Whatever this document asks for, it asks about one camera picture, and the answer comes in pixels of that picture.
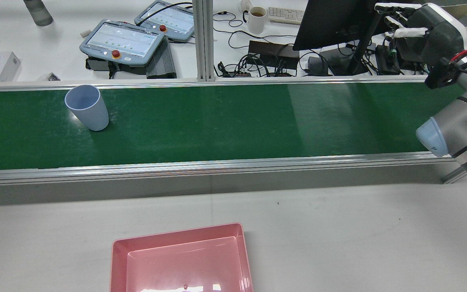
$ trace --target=monitor stand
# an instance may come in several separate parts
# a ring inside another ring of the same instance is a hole
[[[322,53],[322,56],[327,59],[329,67],[335,76],[354,76],[368,72],[367,67],[362,64],[362,58],[382,18],[383,15],[374,11],[374,17],[369,24],[367,24],[367,29],[360,38],[354,53],[352,49],[346,47]]]
[[[349,73],[349,64],[351,64],[354,51],[351,48],[341,47],[340,50],[334,49],[321,52],[329,64],[329,69],[335,76],[352,76],[368,72],[361,61],[356,64],[356,71]]]

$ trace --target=pink tray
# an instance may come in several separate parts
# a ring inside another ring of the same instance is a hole
[[[239,223],[117,240],[111,292],[253,292]]]

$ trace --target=light blue cup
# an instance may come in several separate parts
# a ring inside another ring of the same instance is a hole
[[[100,131],[109,124],[109,115],[100,91],[93,85],[79,85],[64,97],[64,103],[86,127]]]

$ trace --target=white box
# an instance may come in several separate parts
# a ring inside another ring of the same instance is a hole
[[[21,61],[13,52],[0,52],[0,82],[14,81],[21,67]]]

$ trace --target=coffee mug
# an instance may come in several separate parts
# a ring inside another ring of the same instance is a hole
[[[266,10],[258,6],[252,7],[250,11],[248,11],[248,20],[244,18],[244,13],[242,14],[242,18],[244,22],[248,24],[248,30],[251,33],[263,32],[264,24],[268,15]]]

